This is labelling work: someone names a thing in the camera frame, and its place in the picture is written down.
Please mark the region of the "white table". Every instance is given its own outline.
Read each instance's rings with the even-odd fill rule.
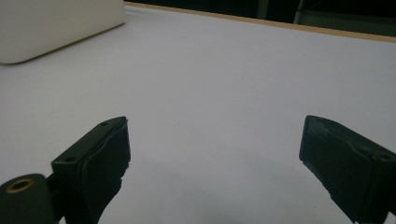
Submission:
[[[100,223],[350,223],[298,159],[304,118],[394,151],[395,59],[395,43],[127,7],[118,28],[0,65],[0,182],[49,175],[125,115],[132,162]]]

